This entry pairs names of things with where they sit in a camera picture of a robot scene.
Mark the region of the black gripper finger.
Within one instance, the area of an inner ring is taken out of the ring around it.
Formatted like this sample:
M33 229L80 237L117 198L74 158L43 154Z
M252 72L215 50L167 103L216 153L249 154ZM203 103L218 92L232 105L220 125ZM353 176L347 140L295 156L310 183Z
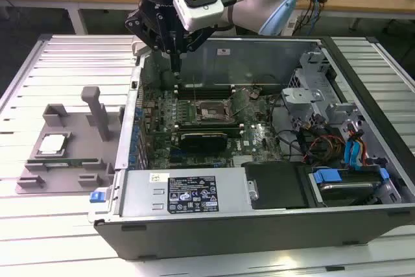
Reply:
M176 31L169 15L162 10L132 12L126 28L154 51L160 51L170 60L170 69L177 74Z
M176 32L176 74L178 75L181 66L181 56L188 51L196 51L214 32L215 27L206 27L194 32L186 31L181 27Z

